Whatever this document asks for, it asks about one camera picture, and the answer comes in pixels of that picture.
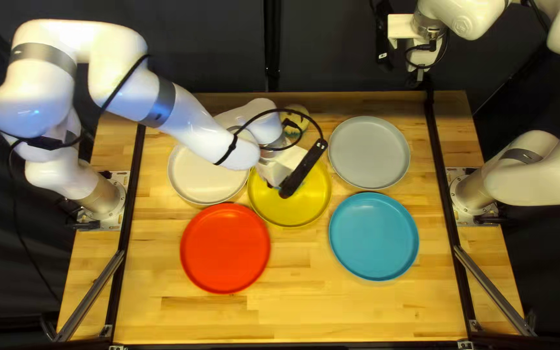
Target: metal band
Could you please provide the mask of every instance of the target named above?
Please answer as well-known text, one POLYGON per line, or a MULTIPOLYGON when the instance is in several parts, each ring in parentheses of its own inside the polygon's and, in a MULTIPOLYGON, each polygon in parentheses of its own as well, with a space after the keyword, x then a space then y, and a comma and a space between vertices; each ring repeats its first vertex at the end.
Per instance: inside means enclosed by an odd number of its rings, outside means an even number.
POLYGON ((522 163, 531 164, 537 163, 544 158, 533 151, 529 151, 528 149, 511 148, 506 150, 500 159, 515 159, 522 163))
POLYGON ((10 54, 10 62, 24 59, 42 60, 62 68, 66 73, 75 78, 77 64, 66 52, 47 44, 26 42, 16 45, 10 54))
POLYGON ((151 128, 159 128, 166 122, 167 118, 172 114, 174 109, 174 100, 176 99, 176 88, 172 82, 158 76, 159 93, 157 99, 152 105, 148 115, 138 123, 150 126, 151 128))

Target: white bracket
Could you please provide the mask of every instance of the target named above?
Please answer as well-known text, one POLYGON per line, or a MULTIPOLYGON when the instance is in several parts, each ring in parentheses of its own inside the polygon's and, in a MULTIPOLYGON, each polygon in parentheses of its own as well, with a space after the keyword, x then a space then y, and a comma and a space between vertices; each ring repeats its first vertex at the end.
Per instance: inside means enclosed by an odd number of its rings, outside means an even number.
MULTIPOLYGON (((414 28, 412 28, 412 18, 413 14, 389 14, 388 15, 388 41, 396 50, 399 48, 399 40, 408 39, 408 47, 429 44, 429 40, 418 34, 414 28)), ((409 52, 408 59, 410 62, 420 65, 430 65, 436 61, 438 57, 438 52, 442 46, 442 37, 436 42, 436 51, 425 51, 425 50, 413 50, 409 52)), ((408 67, 408 72, 416 70, 416 67, 406 64, 408 67)))

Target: metal frame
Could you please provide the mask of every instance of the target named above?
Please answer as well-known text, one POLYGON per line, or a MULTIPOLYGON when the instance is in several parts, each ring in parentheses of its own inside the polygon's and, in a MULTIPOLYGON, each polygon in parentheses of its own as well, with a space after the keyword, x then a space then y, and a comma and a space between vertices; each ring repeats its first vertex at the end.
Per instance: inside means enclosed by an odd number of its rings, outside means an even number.
POLYGON ((83 296, 79 305, 77 305, 68 320, 66 320, 66 323, 64 323, 60 332, 53 337, 53 341, 58 342, 70 340, 70 337, 73 336, 83 321, 83 318, 86 314, 88 314, 89 309, 92 305, 94 305, 98 295, 101 291, 103 291, 103 288, 105 288, 105 285, 109 282, 111 276, 114 274, 116 269, 118 269, 123 260, 124 251, 116 251, 110 262, 107 263, 107 266, 105 266, 98 278, 94 281, 94 283, 92 283, 92 286, 89 288, 86 295, 83 296))
POLYGON ((492 298, 494 303, 502 311, 502 313, 507 317, 507 320, 511 325, 523 336, 533 336, 537 337, 537 334, 533 331, 528 323, 518 314, 518 312, 509 304, 507 298, 496 288, 496 286, 490 281, 490 279, 481 271, 478 265, 470 258, 470 256, 460 247, 456 245, 454 247, 455 257, 465 266, 468 271, 477 279, 479 285, 485 290, 485 292, 492 298))

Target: sponge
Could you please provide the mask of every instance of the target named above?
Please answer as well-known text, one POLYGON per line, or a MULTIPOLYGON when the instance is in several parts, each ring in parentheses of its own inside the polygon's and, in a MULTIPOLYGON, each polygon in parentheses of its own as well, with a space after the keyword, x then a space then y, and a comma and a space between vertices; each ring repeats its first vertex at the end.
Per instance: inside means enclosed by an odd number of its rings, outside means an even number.
MULTIPOLYGON (((288 108, 290 110, 296 110, 302 112, 307 116, 310 116, 310 114, 308 114, 308 110, 306 109, 306 107, 302 105, 288 105, 285 108, 288 108)), ((280 120, 283 121, 285 119, 289 119, 292 122, 296 123, 300 127, 300 129, 302 129, 304 132, 306 132, 306 128, 308 128, 308 124, 310 124, 310 122, 306 118, 296 115, 295 113, 281 112, 280 120)), ((296 138, 299 136, 299 130, 293 128, 292 126, 286 126, 284 128, 284 134, 288 137, 296 138)))

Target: butcher block tabletop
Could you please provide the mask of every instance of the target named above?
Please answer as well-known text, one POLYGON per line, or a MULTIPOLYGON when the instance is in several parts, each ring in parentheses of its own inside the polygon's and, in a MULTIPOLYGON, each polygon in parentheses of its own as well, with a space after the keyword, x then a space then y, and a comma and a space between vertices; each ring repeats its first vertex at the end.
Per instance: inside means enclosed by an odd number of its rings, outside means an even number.
MULTIPOLYGON (((179 259, 185 227, 200 212, 181 199, 167 178, 177 141, 146 128, 139 182, 114 342, 122 344, 327 343, 457 340, 465 320, 453 270, 438 182, 423 111, 424 92, 201 93, 212 114, 264 97, 278 107, 305 106, 326 139, 344 120, 377 116, 408 140, 411 162, 405 177, 377 192, 399 201, 418 227, 420 246, 413 266, 389 282, 361 280, 335 259, 328 240, 333 211, 363 192, 321 162, 332 179, 332 199, 315 223, 302 228, 267 224, 271 255, 249 288, 214 295, 187 278, 179 259)), ((435 113, 447 166, 483 164, 471 111, 463 91, 437 91, 435 113)), ((91 164, 98 171, 129 170, 136 123, 105 114, 98 124, 91 164)), ((317 138, 309 127, 300 146, 317 138)), ((249 206, 247 193, 237 199, 249 206)), ((462 247, 521 313, 518 291, 500 227, 459 229, 462 247)), ((58 327, 78 305, 117 249, 119 232, 77 232, 58 327)), ((515 333, 469 274, 479 323, 515 333)), ((96 336, 105 324, 108 285, 74 335, 96 336)))

